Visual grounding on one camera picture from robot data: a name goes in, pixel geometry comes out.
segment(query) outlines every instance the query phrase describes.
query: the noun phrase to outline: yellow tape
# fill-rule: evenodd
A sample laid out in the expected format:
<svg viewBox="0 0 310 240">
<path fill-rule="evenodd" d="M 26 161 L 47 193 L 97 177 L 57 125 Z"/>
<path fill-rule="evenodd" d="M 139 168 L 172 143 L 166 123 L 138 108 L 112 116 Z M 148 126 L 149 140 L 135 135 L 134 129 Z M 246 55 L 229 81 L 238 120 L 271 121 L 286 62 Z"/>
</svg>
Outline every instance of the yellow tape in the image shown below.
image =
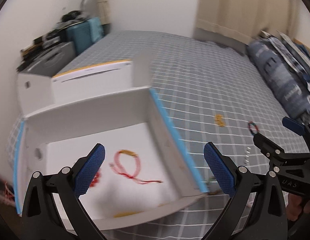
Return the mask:
<svg viewBox="0 0 310 240">
<path fill-rule="evenodd" d="M 62 75 L 66 75 L 66 74 L 69 74 L 69 73 L 72 73 L 72 72 L 75 72 L 75 71 L 78 71 L 78 70 L 82 70 L 82 69 L 86 69 L 86 68 L 90 68 L 90 67 L 97 67 L 97 66 L 101 66 L 101 65 L 106 65 L 106 64 L 111 64 L 111 63 L 119 63 L 119 62 L 125 62 L 125 61 L 129 61 L 130 59 L 123 59 L 123 60 L 116 60 L 116 61 L 110 61 L 110 62 L 105 62 L 105 63 L 99 63 L 99 64 L 95 64 L 95 65 L 90 65 L 90 66 L 86 66 L 86 67 L 81 67 L 81 68 L 77 68 L 77 69 L 73 69 L 73 70 L 68 70 L 64 73 L 60 73 L 60 74 L 57 74 L 54 77 L 60 77 Z"/>
<path fill-rule="evenodd" d="M 130 150 L 120 150 L 119 153 L 122 153 L 122 154 L 126 154 L 126 155 L 129 155 L 129 156 L 132 156 L 132 157 L 136 157 L 137 154 L 130 151 Z"/>
<path fill-rule="evenodd" d="M 130 215 L 134 215 L 134 214 L 138 214 L 138 213 L 140 213 L 140 212 L 122 212 L 122 213 L 118 213 L 118 214 L 114 215 L 114 218 L 130 216 Z"/>
</svg>

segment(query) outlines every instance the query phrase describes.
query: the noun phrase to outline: blue gripper pad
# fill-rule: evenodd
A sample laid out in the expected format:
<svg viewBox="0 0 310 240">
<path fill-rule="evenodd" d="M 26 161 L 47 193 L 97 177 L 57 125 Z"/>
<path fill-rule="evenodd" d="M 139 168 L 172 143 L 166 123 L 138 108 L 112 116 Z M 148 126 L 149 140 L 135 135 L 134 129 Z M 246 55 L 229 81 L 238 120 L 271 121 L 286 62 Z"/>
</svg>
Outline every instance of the blue gripper pad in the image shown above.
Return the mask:
<svg viewBox="0 0 310 240">
<path fill-rule="evenodd" d="M 285 116 L 282 119 L 282 124 L 284 127 L 286 127 L 287 129 L 290 129 L 292 132 L 296 133 L 299 136 L 302 136 L 305 134 L 304 125 L 296 122 L 293 119 L 288 118 L 287 116 Z"/>
<path fill-rule="evenodd" d="M 88 159 L 85 164 L 74 178 L 73 192 L 77 198 L 79 198 L 80 195 L 86 194 L 97 171 L 105 160 L 104 146 L 101 144 L 96 145 L 87 157 Z"/>
<path fill-rule="evenodd" d="M 212 143 L 206 143 L 204 147 L 204 158 L 222 191 L 230 197 L 233 197 L 236 191 L 235 178 L 221 159 L 222 154 L 217 150 L 214 144 L 211 144 Z"/>
</svg>

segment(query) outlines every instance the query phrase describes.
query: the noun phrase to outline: blue tape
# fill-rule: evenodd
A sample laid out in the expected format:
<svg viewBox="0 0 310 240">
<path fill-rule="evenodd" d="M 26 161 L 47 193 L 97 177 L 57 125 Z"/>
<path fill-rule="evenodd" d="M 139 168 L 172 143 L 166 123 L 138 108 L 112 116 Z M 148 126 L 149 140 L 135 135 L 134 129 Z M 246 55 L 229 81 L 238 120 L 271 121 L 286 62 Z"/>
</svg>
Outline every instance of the blue tape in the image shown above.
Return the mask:
<svg viewBox="0 0 310 240">
<path fill-rule="evenodd" d="M 187 149 L 186 149 L 184 143 L 182 142 L 179 133 L 174 128 L 174 125 L 173 125 L 172 121 L 170 120 L 170 118 L 168 118 L 167 112 L 166 112 L 162 102 L 159 100 L 156 91 L 153 88 L 150 88 L 150 93 L 152 95 L 152 98 L 153 98 L 158 110 L 159 110 L 160 115 L 162 116 L 162 119 L 164 120 L 164 122 L 166 124 L 168 131 L 170 132 L 178 150 L 181 152 L 185 163 L 187 164 L 188 168 L 190 169 L 190 171 L 193 175 L 193 178 L 195 179 L 195 182 L 196 182 L 200 192 L 202 192 L 202 193 L 209 192 L 207 186 L 203 182 L 202 176 L 199 174 L 198 170 L 195 168 L 195 163 L 194 163 L 192 157 L 187 152 Z"/>
<path fill-rule="evenodd" d="M 21 137 L 23 135 L 23 130 L 24 130 L 24 121 L 20 123 L 20 128 L 19 128 L 19 133 L 17 136 L 17 141 L 15 144 L 15 151 L 14 151 L 14 174 L 13 174 L 13 187 L 14 187 L 14 195 L 15 195 L 15 203 L 16 203 L 16 210 L 17 214 L 21 215 L 23 212 L 20 205 L 19 205 L 19 200 L 18 200 L 18 183 L 17 183 L 17 167 L 18 167 L 18 157 L 19 157 L 19 148 L 20 148 L 20 143 L 21 143 Z"/>
</svg>

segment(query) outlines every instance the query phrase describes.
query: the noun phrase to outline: human hand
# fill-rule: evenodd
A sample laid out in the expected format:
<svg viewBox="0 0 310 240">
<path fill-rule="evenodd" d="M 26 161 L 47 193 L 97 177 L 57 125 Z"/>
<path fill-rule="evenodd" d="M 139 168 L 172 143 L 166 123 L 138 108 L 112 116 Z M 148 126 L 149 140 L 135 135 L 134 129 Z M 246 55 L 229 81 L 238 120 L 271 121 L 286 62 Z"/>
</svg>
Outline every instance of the human hand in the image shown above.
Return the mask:
<svg viewBox="0 0 310 240">
<path fill-rule="evenodd" d="M 302 203 L 303 198 L 296 196 L 294 194 L 288 194 L 288 205 L 286 207 L 286 216 L 290 221 L 296 221 L 298 216 L 302 213 Z M 310 212 L 310 201 L 304 206 L 304 213 L 308 214 Z"/>
</svg>

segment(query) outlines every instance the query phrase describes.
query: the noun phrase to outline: checkered bedsheet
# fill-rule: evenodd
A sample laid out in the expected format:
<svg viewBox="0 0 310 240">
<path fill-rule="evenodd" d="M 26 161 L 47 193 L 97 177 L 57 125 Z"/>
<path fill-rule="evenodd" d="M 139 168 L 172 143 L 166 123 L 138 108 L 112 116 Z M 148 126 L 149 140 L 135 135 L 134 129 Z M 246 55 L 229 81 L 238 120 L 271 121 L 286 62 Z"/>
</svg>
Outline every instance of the checkered bedsheet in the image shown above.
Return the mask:
<svg viewBox="0 0 310 240">
<path fill-rule="evenodd" d="M 122 31 L 97 42 L 60 73 L 130 59 L 143 49 L 154 53 L 152 86 L 205 181 L 212 175 L 203 157 L 203 147 L 209 141 L 237 165 L 255 173 L 268 171 L 267 159 L 253 144 L 249 121 L 286 152 L 308 151 L 301 137 L 282 126 L 287 114 L 248 57 L 213 42 L 167 33 Z M 215 124 L 217 114 L 222 115 L 224 127 Z M 247 147 L 251 148 L 249 163 L 245 163 Z M 104 233 L 118 240 L 201 239 L 228 199 L 228 195 L 207 196 L 159 220 Z M 248 213 L 247 208 L 236 230 L 243 227 Z"/>
</svg>

